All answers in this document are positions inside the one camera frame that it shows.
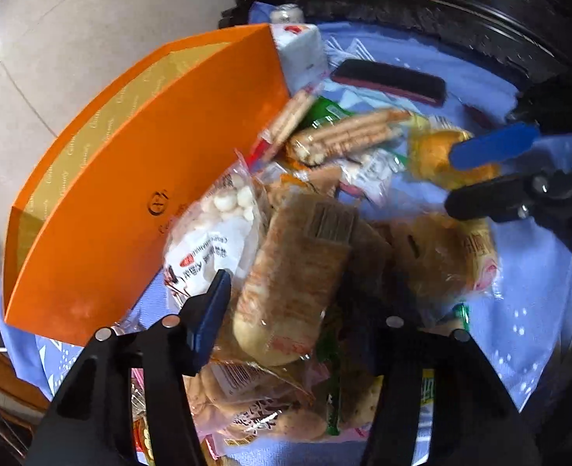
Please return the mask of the yellow bread packet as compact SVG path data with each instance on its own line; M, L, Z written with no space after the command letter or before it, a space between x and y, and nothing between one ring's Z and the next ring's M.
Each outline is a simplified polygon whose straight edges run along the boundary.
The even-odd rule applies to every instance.
M445 190L456 190L497 178L500 167L496 164L470 170L458 170L450 165L452 147L471 138L474 138L472 132L444 117L423 119L410 130L407 138L408 169L413 179L434 183Z

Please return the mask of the pink biscuit bag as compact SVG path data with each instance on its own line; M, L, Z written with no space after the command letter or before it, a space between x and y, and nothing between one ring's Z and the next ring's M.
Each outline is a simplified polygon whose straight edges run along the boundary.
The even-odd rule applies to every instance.
M195 431L200 439L227 446L266 438L292 443L362 441L364 426L338 421L329 428L329 370L296 364L288 379L245 363L211 362L183 377Z

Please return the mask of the white marshmallow snack bag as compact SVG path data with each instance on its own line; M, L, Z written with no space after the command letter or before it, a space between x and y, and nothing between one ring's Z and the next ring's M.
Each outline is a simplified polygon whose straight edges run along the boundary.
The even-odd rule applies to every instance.
M264 197L250 170L237 160L192 203L170 230L164 250L163 277L167 307L207 291L220 270L241 287L264 240Z

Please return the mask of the barcode bread packet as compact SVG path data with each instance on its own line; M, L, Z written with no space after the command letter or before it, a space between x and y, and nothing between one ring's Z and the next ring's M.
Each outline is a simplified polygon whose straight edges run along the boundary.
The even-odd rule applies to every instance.
M357 215L332 198L286 196L234 309L233 337L246 356L277 367L314 350L349 260Z

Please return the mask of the sandwich cracker packet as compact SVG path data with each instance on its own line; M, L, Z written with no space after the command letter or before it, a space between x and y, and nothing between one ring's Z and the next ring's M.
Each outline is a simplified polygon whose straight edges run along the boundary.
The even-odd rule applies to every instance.
M306 166L383 144L403 136L417 122L417 115L397 108L383 108L341 119L334 125L301 130L289 138L286 155Z

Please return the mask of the green yellow cracker packet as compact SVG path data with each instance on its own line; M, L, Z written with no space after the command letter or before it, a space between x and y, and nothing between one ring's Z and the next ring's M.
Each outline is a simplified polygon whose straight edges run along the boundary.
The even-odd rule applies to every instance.
M422 371L420 410L425 417L431 417L434 411L434 370L432 368L425 368Z

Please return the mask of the green snack packet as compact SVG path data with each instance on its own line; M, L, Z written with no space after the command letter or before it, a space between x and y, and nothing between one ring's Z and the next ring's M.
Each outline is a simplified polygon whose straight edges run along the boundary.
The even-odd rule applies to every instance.
M335 125L335 123L342 119L351 116L351 111L344 110L339 104L327 98L319 97L310 106L309 111L307 111L307 114L300 122L298 129L308 129L308 127L317 129L324 125Z

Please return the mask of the blue patterned tablecloth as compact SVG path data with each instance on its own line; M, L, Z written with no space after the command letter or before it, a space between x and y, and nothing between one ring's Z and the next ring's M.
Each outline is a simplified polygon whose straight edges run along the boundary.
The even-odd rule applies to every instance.
M411 70L444 78L448 89L442 108L426 111L481 132L464 114L463 105L480 108L499 121L516 104L518 89L498 73L477 65L464 53L406 31L359 22L319 22L330 64L367 59L401 64ZM339 87L327 81L325 96L346 108L363 111L390 101L370 89ZM425 111L426 105L420 107ZM552 137L517 160L505 162L505 172L572 168L572 136ZM567 304L572 302L572 255L548 230L533 220L493 224L501 261L496 292L501 298L472 301L471 333L496 368L518 409L537 391L546 364L559 342ZM143 325L151 325L165 310L163 280L153 279L138 303ZM0 334L9 349L17 377L35 385L51 400L83 347L31 334L6 324L0 303ZM537 404L537 396L532 403ZM287 444L262 439L258 445L228 448L241 465L355 465L363 443L328 445Z

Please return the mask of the red bun packet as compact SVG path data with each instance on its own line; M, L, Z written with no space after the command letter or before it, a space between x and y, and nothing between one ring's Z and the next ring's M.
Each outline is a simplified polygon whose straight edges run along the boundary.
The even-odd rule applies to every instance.
M423 326L437 325L461 303L495 295L501 265L486 220L421 212L371 226L388 243L389 268L406 286Z

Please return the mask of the black smartphone red case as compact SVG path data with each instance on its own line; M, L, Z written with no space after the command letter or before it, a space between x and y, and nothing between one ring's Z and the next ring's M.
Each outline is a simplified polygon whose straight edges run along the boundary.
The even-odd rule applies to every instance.
M442 106L447 97L442 78L382 62L347 59L330 74L330 79L435 107Z

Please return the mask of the orange cardboard box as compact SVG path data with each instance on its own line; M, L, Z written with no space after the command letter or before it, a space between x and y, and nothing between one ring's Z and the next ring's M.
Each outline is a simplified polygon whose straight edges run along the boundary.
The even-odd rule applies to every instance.
M166 43L58 135L14 201L3 318L84 345L162 265L175 218L252 149L288 90L266 24Z

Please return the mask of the round cracker packet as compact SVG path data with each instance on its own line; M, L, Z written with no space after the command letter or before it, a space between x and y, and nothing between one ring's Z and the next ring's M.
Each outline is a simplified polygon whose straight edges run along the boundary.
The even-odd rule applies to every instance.
M317 101L317 96L312 89L300 89L284 105L262 132L259 133L255 145L248 157L248 162L269 162L285 145L299 124Z

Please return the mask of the floral tissue pack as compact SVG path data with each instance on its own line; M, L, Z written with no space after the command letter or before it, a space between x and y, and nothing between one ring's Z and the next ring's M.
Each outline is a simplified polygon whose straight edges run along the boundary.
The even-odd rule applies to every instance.
M270 31L290 95L318 84L328 75L328 60L317 26L273 23Z

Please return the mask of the white drink can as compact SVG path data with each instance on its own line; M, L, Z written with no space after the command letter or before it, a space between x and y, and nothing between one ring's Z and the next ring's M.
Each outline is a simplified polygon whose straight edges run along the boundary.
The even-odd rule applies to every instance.
M270 12L269 18L273 24L303 24L305 22L302 9L294 3L284 3L276 6Z

